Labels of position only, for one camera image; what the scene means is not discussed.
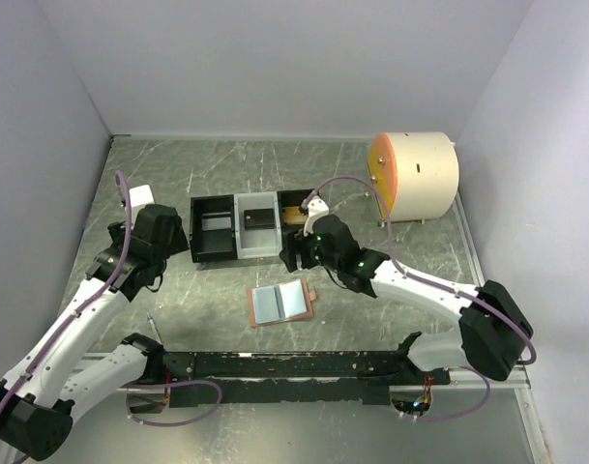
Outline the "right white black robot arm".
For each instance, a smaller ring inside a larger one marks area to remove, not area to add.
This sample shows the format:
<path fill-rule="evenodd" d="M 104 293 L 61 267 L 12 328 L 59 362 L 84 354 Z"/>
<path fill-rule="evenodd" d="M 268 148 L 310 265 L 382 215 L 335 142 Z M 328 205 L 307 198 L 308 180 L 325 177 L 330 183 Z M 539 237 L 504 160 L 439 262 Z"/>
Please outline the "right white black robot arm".
<path fill-rule="evenodd" d="M 321 267 L 342 288 L 425 310 L 453 326 L 447 333 L 409 336 L 407 353 L 395 361 L 396 376 L 405 384 L 449 367 L 470 367 L 505 381 L 532 346 L 532 326 L 499 282 L 461 284 L 406 268 L 384 252 L 359 246 L 335 215 L 318 219 L 311 230 L 288 228 L 282 236 L 280 259 L 289 272 Z"/>

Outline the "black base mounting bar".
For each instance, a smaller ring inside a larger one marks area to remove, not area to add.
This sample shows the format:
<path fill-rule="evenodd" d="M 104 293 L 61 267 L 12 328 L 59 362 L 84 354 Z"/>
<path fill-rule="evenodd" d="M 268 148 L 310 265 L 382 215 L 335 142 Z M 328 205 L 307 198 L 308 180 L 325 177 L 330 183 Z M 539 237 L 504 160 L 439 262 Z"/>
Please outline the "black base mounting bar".
<path fill-rule="evenodd" d="M 357 401 L 388 405 L 390 388 L 419 389 L 426 378 L 445 386 L 443 369 L 425 373 L 400 351 L 289 353 L 169 352 L 148 364 L 136 384 L 155 388 L 169 379 L 211 381 L 223 403 Z"/>

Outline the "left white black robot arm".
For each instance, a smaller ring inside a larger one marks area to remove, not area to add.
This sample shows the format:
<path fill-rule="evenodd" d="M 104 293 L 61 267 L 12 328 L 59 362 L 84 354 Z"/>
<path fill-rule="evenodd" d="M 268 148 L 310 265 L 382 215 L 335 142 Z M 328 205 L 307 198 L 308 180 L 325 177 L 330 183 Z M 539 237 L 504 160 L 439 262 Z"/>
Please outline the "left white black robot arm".
<path fill-rule="evenodd" d="M 73 299 L 37 345 L 0 380 L 0 441 L 48 459 L 87 410 L 125 384 L 157 384 L 162 348 L 133 333 L 89 374 L 73 371 L 109 322 L 162 278 L 167 260 L 189 248 L 173 207 L 147 204 L 109 225 L 109 247 L 87 269 Z"/>

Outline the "orange leather card holder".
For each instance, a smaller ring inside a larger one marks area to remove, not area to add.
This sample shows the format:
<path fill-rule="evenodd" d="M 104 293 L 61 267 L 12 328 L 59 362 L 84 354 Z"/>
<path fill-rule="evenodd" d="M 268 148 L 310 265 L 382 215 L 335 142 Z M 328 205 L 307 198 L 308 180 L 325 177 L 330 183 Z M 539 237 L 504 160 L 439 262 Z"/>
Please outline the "orange leather card holder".
<path fill-rule="evenodd" d="M 305 279 L 249 288 L 250 326 L 259 328 L 310 319 L 317 293 Z"/>

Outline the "cream cylinder with orange lid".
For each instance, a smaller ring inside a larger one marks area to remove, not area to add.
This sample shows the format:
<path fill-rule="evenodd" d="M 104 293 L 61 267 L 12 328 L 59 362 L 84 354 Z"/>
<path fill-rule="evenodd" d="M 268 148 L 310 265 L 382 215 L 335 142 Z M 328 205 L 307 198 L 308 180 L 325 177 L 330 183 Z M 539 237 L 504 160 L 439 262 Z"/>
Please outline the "cream cylinder with orange lid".
<path fill-rule="evenodd" d="M 457 194 L 455 144 L 441 131 L 381 132 L 369 147 L 367 167 L 381 196 L 382 221 L 441 218 Z"/>

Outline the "black white three-compartment tray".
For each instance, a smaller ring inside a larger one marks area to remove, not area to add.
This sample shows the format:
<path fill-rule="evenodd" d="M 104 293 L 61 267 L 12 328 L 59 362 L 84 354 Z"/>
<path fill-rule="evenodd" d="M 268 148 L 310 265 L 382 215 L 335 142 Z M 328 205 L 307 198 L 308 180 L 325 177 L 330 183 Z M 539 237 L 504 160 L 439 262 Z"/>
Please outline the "black white three-compartment tray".
<path fill-rule="evenodd" d="M 304 227 L 308 216 L 301 205 L 310 193 L 309 189 L 287 189 L 192 198 L 192 261 L 278 256 L 285 235 Z"/>

